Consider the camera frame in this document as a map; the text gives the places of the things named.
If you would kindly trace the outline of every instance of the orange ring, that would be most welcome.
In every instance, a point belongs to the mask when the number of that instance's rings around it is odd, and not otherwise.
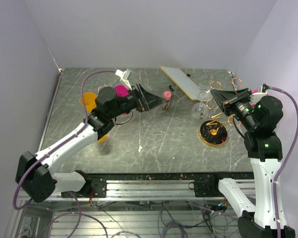
[[[240,81],[240,85],[238,85],[238,86],[237,86],[237,85],[235,84],[235,82],[234,82],[234,80],[236,80],[236,79],[237,79],[238,81]],[[232,78],[232,79],[231,79],[231,82],[232,82],[232,84],[233,84],[235,90],[237,90],[238,87],[240,87],[240,86],[243,85],[243,81],[242,81],[240,78]]]
[[[210,100],[208,100],[208,101],[206,102],[206,105],[207,105],[208,109],[211,109],[211,110],[216,110],[216,109],[218,109],[218,108],[219,108],[218,105],[217,105],[216,108],[211,108],[211,107],[209,106],[208,102],[209,102]]]
[[[217,83],[217,84],[219,84],[219,85],[220,85],[220,88],[214,88],[214,87],[212,86],[213,83]],[[218,81],[212,81],[212,82],[210,83],[210,88],[212,88],[212,89],[216,89],[216,90],[222,90],[222,85],[221,85],[221,83],[218,82]]]
[[[229,124],[230,126],[234,126],[234,124],[231,124],[231,122],[229,121],[229,119],[231,119],[233,116],[235,116],[235,114],[230,115],[230,116],[228,117],[228,119],[227,119],[227,122],[228,122],[228,124]]]

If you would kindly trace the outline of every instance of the table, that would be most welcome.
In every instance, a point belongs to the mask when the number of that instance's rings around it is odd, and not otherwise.
[[[70,133],[84,118],[79,102],[82,80],[92,72],[115,68],[65,68],[52,111],[43,135],[42,149]],[[197,85],[210,85],[217,80],[224,90],[232,90],[227,70],[183,69],[191,74]],[[211,147],[201,141],[191,109],[196,103],[190,100],[161,70],[134,68],[129,77],[131,85],[140,83],[146,90],[162,96],[172,85],[175,92],[168,110],[158,107],[150,112],[134,112],[130,122],[115,126],[103,143],[93,143],[69,159],[59,172],[82,170],[85,173],[172,173],[251,171],[251,164],[243,140],[228,123],[228,139],[223,146]],[[104,73],[91,77],[85,92],[95,92],[99,86],[115,86],[119,77]]]

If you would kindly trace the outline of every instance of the wire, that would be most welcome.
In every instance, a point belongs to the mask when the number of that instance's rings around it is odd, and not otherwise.
[[[232,232],[227,238],[230,238],[236,232],[238,232],[238,229],[235,232]]]
[[[21,234],[23,234],[23,233],[25,233],[25,232],[27,232],[27,231],[28,231],[28,230],[24,230],[24,231],[22,231],[21,233],[18,234],[18,236],[21,235]]]
[[[236,123],[235,123],[235,120],[234,119],[236,119],[237,120],[237,118],[236,118],[236,116],[233,116],[233,124],[234,124],[234,127],[235,127],[235,129],[236,129],[236,131],[238,132],[238,134],[240,134],[240,136],[244,139],[245,138],[245,136],[243,135],[243,133],[237,128],[237,125],[236,125]]]
[[[194,206],[194,207],[198,207],[198,208],[201,208],[201,209],[203,209],[203,210],[207,210],[207,211],[209,211],[209,212],[211,212],[211,213],[215,213],[215,214],[218,214],[218,215],[221,215],[221,216],[229,216],[229,217],[235,217],[236,216],[236,214],[234,214],[234,213],[222,213],[222,212],[216,212],[216,211],[214,211],[214,210],[211,210],[210,208],[206,208],[206,207],[203,207],[203,206],[200,206],[200,205],[198,205],[198,204],[196,204],[196,203],[192,203],[192,202],[189,202],[189,201],[186,201],[188,204],[190,204],[191,206]]]
[[[251,200],[256,200],[255,197],[249,197],[249,196],[246,196],[248,199],[251,199]]]
[[[25,227],[28,227],[29,228],[29,230],[30,230],[30,236],[32,236],[32,228],[31,228],[31,226],[28,225],[28,224],[26,224]]]
[[[161,232],[160,232],[160,216],[162,215],[162,208],[160,209],[159,215],[158,215],[158,219],[157,219],[157,227],[158,227],[158,232],[159,232],[159,236],[160,238],[162,238]]]
[[[194,190],[194,182],[193,182],[193,181],[189,182],[189,184],[188,184],[188,188],[189,188],[190,190]]]
[[[60,218],[60,217],[62,217],[62,216],[67,216],[67,215],[80,215],[80,214],[81,214],[82,216],[85,216],[85,217],[88,217],[88,218],[91,218],[91,219],[97,221],[97,222],[103,227],[103,229],[104,229],[104,231],[105,231],[105,234],[106,234],[106,238],[108,238],[108,233],[107,233],[107,230],[106,230],[106,227],[104,226],[104,224],[103,224],[100,220],[98,220],[97,218],[92,217],[92,216],[87,215],[87,214],[84,214],[84,213],[79,213],[79,212],[66,212],[66,213],[63,213],[63,214],[57,216],[56,218],[54,218],[54,219],[51,221],[51,223],[55,222],[55,220],[57,220],[58,218]]]
[[[116,221],[110,214],[108,214],[102,207],[97,206],[97,205],[96,205],[96,207],[98,207],[99,209],[101,209],[101,210],[102,210],[104,213],[106,213],[111,219],[113,219],[113,221],[116,222],[116,223],[119,225],[119,227],[124,231],[124,233],[126,233],[125,229],[122,228],[122,226],[119,224],[119,222],[117,222],[117,221]]]
[[[140,235],[136,234],[136,233],[133,233],[133,232],[129,232],[129,231],[122,231],[122,232],[117,232],[116,234],[114,234],[113,236],[111,236],[110,238],[113,238],[115,236],[119,236],[120,234],[122,233],[126,233],[126,234],[131,234],[133,236],[136,236],[138,238],[142,238]]]
[[[82,215],[83,215],[82,212],[81,212],[81,206],[80,206],[80,203],[79,203],[77,197],[75,196],[75,194],[74,194],[73,192],[70,192],[70,191],[69,191],[69,194],[75,199],[75,201],[76,201],[76,203],[77,203],[77,206],[78,206],[78,212],[77,212],[77,213],[78,213],[78,220],[77,220],[77,223],[76,223],[74,229],[73,229],[72,232],[69,234],[68,238],[70,238],[70,237],[74,234],[74,232],[76,231],[76,229],[78,228],[78,225],[79,225],[79,223],[80,223],[80,219],[81,219],[81,217],[82,217]],[[49,225],[48,225],[47,228],[46,228],[46,238],[49,238],[50,228],[51,228],[53,222],[54,222],[55,220],[57,220],[58,218],[60,218],[60,217],[62,217],[62,216],[65,216],[65,215],[67,215],[67,214],[68,214],[68,213],[61,214],[61,215],[57,216],[56,218],[54,218],[54,219],[49,223]]]
[[[131,117],[130,117],[130,119],[128,120],[128,121],[125,121],[125,122],[123,122],[123,123],[116,123],[116,120],[117,120],[117,118],[115,118],[115,124],[116,125],[123,125],[123,124],[126,124],[126,123],[128,123],[128,122],[130,122],[131,121],[131,119],[134,117],[134,112],[133,111],[131,111]]]
[[[163,220],[162,220],[162,212],[163,212],[164,209],[165,209],[166,212],[169,214],[169,217],[170,217],[173,221],[175,221],[175,220],[174,220],[174,218],[172,217],[172,215],[170,214],[169,210],[166,208],[166,206],[165,206],[164,204],[162,204],[162,207],[161,207],[161,213],[160,213],[160,219],[161,219],[162,224],[163,224],[164,226],[167,226],[167,225],[163,222]],[[183,228],[186,228],[186,229],[190,229],[190,228],[194,228],[194,227],[204,227],[204,226],[199,226],[200,224],[203,224],[203,223],[205,223],[205,221],[201,221],[201,222],[199,222],[199,223],[197,223],[197,224],[195,224],[195,225],[193,225],[193,226],[188,226],[188,225],[182,225],[182,226],[183,226]]]
[[[221,235],[222,237],[226,238],[226,236],[225,236],[225,231],[227,231],[227,230],[228,230],[228,226],[229,226],[231,223],[237,221],[238,218],[234,218],[234,217],[231,217],[231,216],[230,216],[230,218],[232,218],[232,221],[229,222],[229,221],[227,220],[227,217],[228,217],[228,216],[224,216],[224,218],[225,218],[225,220],[226,220],[226,225],[224,226],[223,229],[220,229],[220,228],[218,228],[218,227],[216,226],[216,223],[215,223],[215,219],[216,219],[216,217],[218,217],[218,216],[214,215],[213,217],[211,217],[211,219],[213,218],[213,222],[214,222],[214,224],[213,224],[214,232],[215,232],[217,235]],[[220,234],[220,233],[218,233],[217,230],[219,230],[219,231],[223,231],[223,235]]]
[[[179,230],[181,232],[181,238],[184,238],[184,237],[188,238],[188,234],[184,230],[183,225],[181,225],[181,223],[179,223],[177,221],[168,222],[168,224],[163,228],[162,238],[165,238],[165,235],[167,234],[167,232],[170,228],[179,228]]]
[[[90,206],[93,205],[93,196],[94,196],[94,190],[91,191],[91,195],[90,195],[90,197],[89,197],[88,204],[89,204]]]
[[[283,93],[283,94],[286,94],[290,99],[291,101],[293,102],[294,106],[295,106],[295,110],[296,110],[296,114],[297,114],[297,128],[296,128],[296,133],[295,133],[295,136],[294,136],[294,140],[292,142],[292,145],[290,146],[290,149],[281,165],[281,167],[278,169],[278,171],[276,172],[275,176],[274,176],[274,179],[273,179],[273,197],[274,197],[274,205],[275,205],[275,214],[276,214],[276,221],[277,221],[277,237],[278,238],[281,238],[281,227],[280,227],[280,217],[279,217],[279,209],[278,209],[278,199],[277,199],[277,180],[278,180],[278,177],[280,176],[280,174],[282,173],[282,171],[284,170],[287,162],[288,162],[288,159],[294,149],[294,146],[297,142],[297,139],[298,139],[298,105],[297,105],[297,102],[295,101],[295,99],[292,97],[292,95],[290,95],[288,92],[285,92],[284,90],[280,89],[280,88],[275,88],[275,87],[269,87],[271,90],[274,90],[274,91],[277,91],[277,92],[280,92],[280,93]]]
[[[128,238],[127,234],[132,234],[132,235],[134,235],[134,236],[136,236],[136,237],[138,237],[138,238],[141,238],[140,235],[138,235],[138,234],[136,234],[136,233],[129,232],[129,231],[125,231],[125,229],[119,224],[119,222],[117,222],[117,221],[116,221],[110,214],[108,214],[102,207],[97,206],[97,205],[96,205],[96,207],[100,208],[104,213],[106,213],[106,214],[107,214],[111,219],[113,219],[113,221],[116,222],[116,223],[119,225],[119,227],[123,230],[122,232],[118,232],[118,233],[114,234],[112,237],[115,237],[115,236],[117,236],[118,234],[121,234],[121,233],[125,233],[127,238]]]
[[[105,207],[108,207],[109,205],[111,205],[111,204],[113,204],[113,203],[116,203],[116,202],[111,202],[111,203],[109,203],[109,204],[107,204],[107,205],[105,205],[105,206],[100,205],[99,207],[101,207],[101,208],[105,208]]]
[[[209,228],[210,232],[213,234],[214,231],[213,231],[213,227],[212,227],[212,223],[211,223],[211,218],[212,217],[210,217],[210,213],[207,214],[207,211],[203,210],[202,211],[202,217],[203,217],[203,220],[205,221],[205,224]]]
[[[28,200],[27,202],[25,202],[22,206],[18,207],[17,204],[16,204],[16,200],[17,200],[17,197],[18,197],[18,194],[20,192],[20,189],[26,179],[26,177],[30,174],[30,172],[38,165],[40,164],[41,162],[43,162],[43,160],[45,160],[46,158],[48,158],[52,153],[54,153],[55,151],[57,151],[58,149],[60,149],[63,145],[65,145],[66,143],[68,143],[69,141],[71,141],[73,138],[77,137],[77,135],[81,134],[84,129],[87,127],[87,124],[88,124],[88,113],[87,113],[87,110],[86,110],[86,107],[85,107],[85,101],[84,101],[84,96],[83,96],[83,90],[84,90],[84,85],[85,85],[85,82],[90,78],[92,77],[93,75],[96,75],[96,74],[99,74],[99,73],[115,73],[114,71],[99,71],[99,72],[94,72],[94,73],[91,73],[90,75],[88,75],[82,82],[81,84],[81,88],[80,88],[80,96],[81,96],[81,101],[82,101],[82,106],[83,106],[83,109],[84,109],[84,114],[85,114],[85,120],[84,120],[84,125],[81,129],[78,130],[77,133],[74,133],[73,135],[71,135],[69,138],[67,138],[66,140],[64,140],[63,142],[61,142],[60,144],[58,144],[57,146],[55,146],[53,149],[51,149],[49,152],[47,152],[45,155],[43,155],[40,159],[38,159],[33,165],[31,165],[27,171],[23,174],[23,176],[21,177],[17,187],[16,187],[16,190],[15,190],[15,193],[14,193],[14,196],[13,196],[13,202],[12,202],[12,205],[14,207],[15,210],[21,210],[23,209],[24,207],[26,207],[31,200]]]

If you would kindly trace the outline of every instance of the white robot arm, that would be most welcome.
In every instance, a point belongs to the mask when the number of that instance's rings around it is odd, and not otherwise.
[[[279,180],[275,182],[280,210],[278,221],[275,216],[273,179],[282,164],[282,148],[273,130],[283,113],[281,102],[274,97],[267,96],[266,89],[268,87],[263,85],[255,94],[248,89],[232,92],[212,90],[219,108],[227,116],[235,114],[247,131],[244,144],[254,172],[256,206],[231,178],[219,180],[218,189],[238,215],[239,231],[243,238],[275,238],[277,237],[275,235],[277,222],[285,234],[283,237],[294,238],[295,231],[287,226],[283,214]],[[164,103],[164,99],[146,92],[140,85],[129,92],[130,94],[125,98],[119,98],[112,88],[102,89],[97,97],[98,108],[88,116],[87,125],[82,122],[74,131],[54,145],[35,155],[26,152],[20,157],[17,183],[27,168],[37,161],[36,158],[48,155],[22,184],[22,188],[34,201],[42,202],[53,192],[74,191],[82,196],[89,196],[92,187],[86,174],[82,171],[65,174],[56,173],[56,171],[73,154],[108,133],[114,126],[112,118],[122,113],[129,113],[132,109],[140,112],[149,111]],[[256,104],[256,107],[253,108],[250,102]],[[84,130],[77,134],[83,126],[85,126]],[[70,137],[73,139],[60,147],[60,144]]]

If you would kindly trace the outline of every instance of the pink cup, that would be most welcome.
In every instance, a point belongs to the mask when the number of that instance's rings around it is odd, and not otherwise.
[[[163,109],[168,109],[168,108],[170,107],[170,99],[171,99],[171,96],[172,96],[172,93],[171,93],[170,91],[165,91],[165,92],[163,93],[163,98],[164,98],[165,100],[168,100],[167,103],[164,103],[164,104],[162,105],[162,108],[163,108]]]
[[[127,88],[122,84],[115,86],[114,89],[118,97],[125,97],[129,94]]]

